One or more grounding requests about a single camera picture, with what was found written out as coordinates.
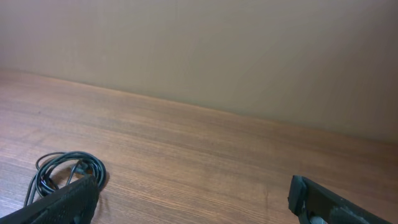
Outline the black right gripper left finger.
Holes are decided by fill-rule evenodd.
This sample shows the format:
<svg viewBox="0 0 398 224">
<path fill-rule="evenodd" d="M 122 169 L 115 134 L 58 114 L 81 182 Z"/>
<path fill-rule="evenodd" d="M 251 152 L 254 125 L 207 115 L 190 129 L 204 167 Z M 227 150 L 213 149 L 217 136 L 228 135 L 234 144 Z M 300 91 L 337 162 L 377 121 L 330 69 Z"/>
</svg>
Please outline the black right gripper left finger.
<svg viewBox="0 0 398 224">
<path fill-rule="evenodd" d="M 1 224 L 90 224 L 100 190 L 87 175 L 1 218 Z"/>
</svg>

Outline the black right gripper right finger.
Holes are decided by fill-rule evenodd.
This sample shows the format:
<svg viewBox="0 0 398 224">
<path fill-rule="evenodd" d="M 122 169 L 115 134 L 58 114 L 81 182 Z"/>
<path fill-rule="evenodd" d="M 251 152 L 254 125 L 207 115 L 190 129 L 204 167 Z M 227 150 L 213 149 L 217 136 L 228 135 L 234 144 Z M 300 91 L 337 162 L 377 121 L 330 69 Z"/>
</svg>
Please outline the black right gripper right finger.
<svg viewBox="0 0 398 224">
<path fill-rule="evenodd" d="M 292 177 L 288 203 L 289 210 L 301 224 L 390 224 L 300 175 Z"/>
</svg>

